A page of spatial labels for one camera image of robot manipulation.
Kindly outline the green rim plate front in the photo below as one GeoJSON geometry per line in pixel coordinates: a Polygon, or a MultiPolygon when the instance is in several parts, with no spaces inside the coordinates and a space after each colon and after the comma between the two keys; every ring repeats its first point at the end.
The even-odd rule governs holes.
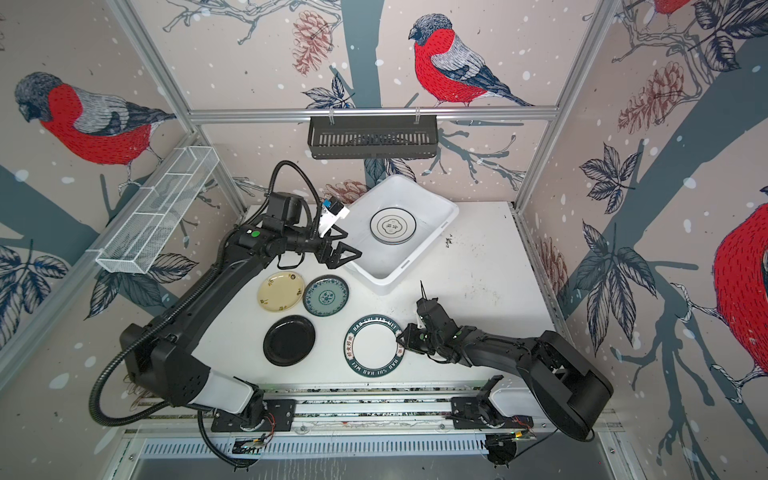
{"type": "Polygon", "coordinates": [[[402,363],[405,349],[397,342],[402,328],[393,319],[372,314],[361,317],[347,330],[343,347],[348,367],[357,375],[380,378],[402,363]]]}

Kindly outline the cream yellow small plate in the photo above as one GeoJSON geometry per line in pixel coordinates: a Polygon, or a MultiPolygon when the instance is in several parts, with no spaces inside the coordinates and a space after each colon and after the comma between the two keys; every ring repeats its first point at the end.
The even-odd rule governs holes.
{"type": "Polygon", "coordinates": [[[292,308],[302,298],[305,290],[303,277],[293,271],[272,274],[259,286],[257,300],[261,308],[280,312],[292,308]]]}

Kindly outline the black round plate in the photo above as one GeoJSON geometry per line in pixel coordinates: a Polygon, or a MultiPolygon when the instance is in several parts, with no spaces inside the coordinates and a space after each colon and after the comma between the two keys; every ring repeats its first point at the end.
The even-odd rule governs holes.
{"type": "Polygon", "coordinates": [[[263,353],[275,366],[296,365],[312,351],[315,339],[315,328],[309,319],[300,315],[286,316],[267,331],[263,353]]]}

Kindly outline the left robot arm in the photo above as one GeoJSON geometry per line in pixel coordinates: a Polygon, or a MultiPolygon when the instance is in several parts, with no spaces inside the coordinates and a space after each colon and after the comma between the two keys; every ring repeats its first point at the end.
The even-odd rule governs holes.
{"type": "Polygon", "coordinates": [[[307,209],[301,197],[270,194],[266,211],[225,236],[211,268],[174,306],[122,332],[122,350],[111,367],[125,365],[129,379],[161,398],[162,407],[219,410],[247,429],[258,427],[265,416],[263,391],[213,370],[193,352],[234,296],[283,254],[310,253],[330,269],[361,257],[344,243],[347,234],[336,224],[349,213],[339,198],[320,201],[315,216],[301,226],[307,209]]]}

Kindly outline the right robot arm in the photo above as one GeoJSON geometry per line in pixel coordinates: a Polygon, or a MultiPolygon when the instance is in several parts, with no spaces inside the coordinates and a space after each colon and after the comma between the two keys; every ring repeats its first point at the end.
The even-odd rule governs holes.
{"type": "Polygon", "coordinates": [[[611,399],[611,382],[560,334],[513,338],[476,327],[436,329],[410,323],[397,343],[413,353],[438,355],[444,362],[488,367],[519,376],[548,420],[568,437],[586,442],[611,399]]]}

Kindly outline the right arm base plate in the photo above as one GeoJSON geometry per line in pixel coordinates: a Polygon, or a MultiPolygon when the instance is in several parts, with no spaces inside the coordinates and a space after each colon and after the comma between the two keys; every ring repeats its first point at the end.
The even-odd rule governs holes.
{"type": "Polygon", "coordinates": [[[534,420],[528,415],[504,414],[495,407],[490,394],[494,387],[503,380],[502,375],[491,377],[472,397],[452,397],[448,420],[456,430],[516,428],[530,430],[534,420]]]}

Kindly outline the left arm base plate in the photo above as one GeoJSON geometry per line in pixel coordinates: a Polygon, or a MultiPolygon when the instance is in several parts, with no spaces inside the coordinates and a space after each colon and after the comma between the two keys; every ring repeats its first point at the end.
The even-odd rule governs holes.
{"type": "Polygon", "coordinates": [[[266,399],[241,414],[216,410],[211,430],[215,433],[288,432],[297,402],[293,399],[266,399]]]}

